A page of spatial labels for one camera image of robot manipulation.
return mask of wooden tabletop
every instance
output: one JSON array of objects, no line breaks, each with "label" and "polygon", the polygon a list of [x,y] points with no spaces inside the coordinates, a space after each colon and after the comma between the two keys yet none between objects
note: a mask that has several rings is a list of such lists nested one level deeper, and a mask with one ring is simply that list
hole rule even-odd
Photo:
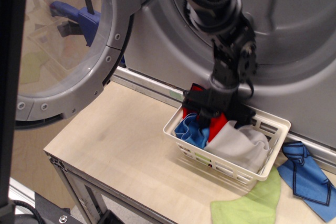
[{"label": "wooden tabletop", "polygon": [[[175,111],[111,82],[45,151],[177,223],[211,223],[211,201],[237,199],[248,188],[186,158],[164,136]],[[336,175],[326,175],[336,185]],[[324,221],[281,180],[276,223]]]}]

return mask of washing machine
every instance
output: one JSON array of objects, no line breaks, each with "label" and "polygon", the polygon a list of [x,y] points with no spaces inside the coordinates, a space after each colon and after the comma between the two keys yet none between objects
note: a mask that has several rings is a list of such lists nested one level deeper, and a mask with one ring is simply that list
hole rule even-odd
[{"label": "washing machine", "polygon": [[[27,0],[17,128],[72,117],[111,78],[171,104],[192,83],[209,87],[213,44],[184,1]],[[289,120],[288,138],[336,172],[336,1],[241,1],[258,62],[246,103]]]}]

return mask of blue object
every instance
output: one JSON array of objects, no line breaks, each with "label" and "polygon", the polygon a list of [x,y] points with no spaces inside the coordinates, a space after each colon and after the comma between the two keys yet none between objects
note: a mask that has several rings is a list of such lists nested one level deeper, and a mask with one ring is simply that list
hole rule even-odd
[{"label": "blue object", "polygon": [[95,11],[95,14],[93,15],[91,13],[88,13],[88,9],[86,7],[78,10],[73,6],[61,1],[54,1],[50,5],[50,11],[53,17],[66,17],[77,22],[83,32],[87,45],[89,47],[92,45],[99,26],[99,12]]},{"label": "blue object", "polygon": [[176,137],[203,149],[209,138],[209,128],[200,129],[197,114],[188,114],[175,128]]},{"label": "blue object", "polygon": [[310,156],[302,142],[285,143],[288,160],[278,167],[283,180],[324,221],[336,217],[336,188]]}]

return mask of clothing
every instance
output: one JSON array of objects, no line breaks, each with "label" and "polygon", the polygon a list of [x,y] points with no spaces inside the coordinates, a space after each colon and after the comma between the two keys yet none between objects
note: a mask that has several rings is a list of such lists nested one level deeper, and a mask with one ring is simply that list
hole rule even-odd
[{"label": "clothing", "polygon": [[288,160],[278,167],[283,180],[324,221],[336,217],[336,188],[310,156],[302,142],[285,143]]},{"label": "clothing", "polygon": [[197,114],[191,113],[175,128],[175,134],[179,139],[203,149],[209,138],[209,128],[200,129]]},{"label": "clothing", "polygon": [[251,125],[237,130],[235,124],[236,121],[226,123],[204,150],[257,173],[267,157],[268,140]]},{"label": "clothing", "polygon": [[280,176],[275,167],[244,197],[211,202],[213,224],[271,224],[280,198]]},{"label": "clothing", "polygon": [[214,137],[218,134],[218,132],[224,127],[224,125],[227,123],[227,119],[224,115],[224,113],[221,113],[219,117],[217,118],[211,118],[210,126],[209,126],[209,139],[208,143],[214,139]]}]

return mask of metal bracket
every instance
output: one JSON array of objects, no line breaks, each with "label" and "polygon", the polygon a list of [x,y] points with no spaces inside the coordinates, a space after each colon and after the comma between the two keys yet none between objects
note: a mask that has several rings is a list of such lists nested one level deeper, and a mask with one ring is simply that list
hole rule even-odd
[{"label": "metal bracket", "polygon": [[57,158],[54,158],[54,157],[49,157],[49,161],[54,165],[56,166],[57,168],[61,169],[63,172],[67,173],[68,170],[65,168],[64,164],[63,164],[63,161],[57,159]]}]

